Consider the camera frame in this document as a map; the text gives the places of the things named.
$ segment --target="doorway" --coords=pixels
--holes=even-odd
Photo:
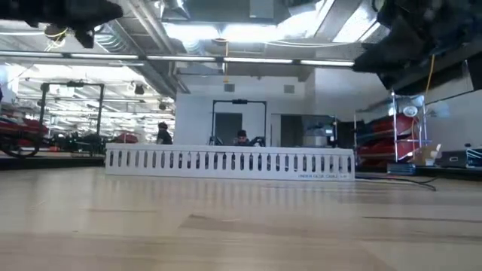
[[[243,128],[243,114],[241,113],[216,113],[215,136],[223,141],[224,145],[233,145],[233,140],[239,130]]]

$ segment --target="wooden floor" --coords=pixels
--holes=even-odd
[[[0,270],[482,270],[482,183],[0,172]]]

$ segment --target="person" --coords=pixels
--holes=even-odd
[[[156,143],[159,145],[172,145],[172,137],[167,132],[167,124],[165,122],[162,122],[159,123],[157,127],[159,127],[159,133],[157,134]]]
[[[237,133],[235,145],[248,146],[248,144],[249,144],[249,139],[248,139],[248,135],[246,134],[246,131],[243,129],[239,130]]]

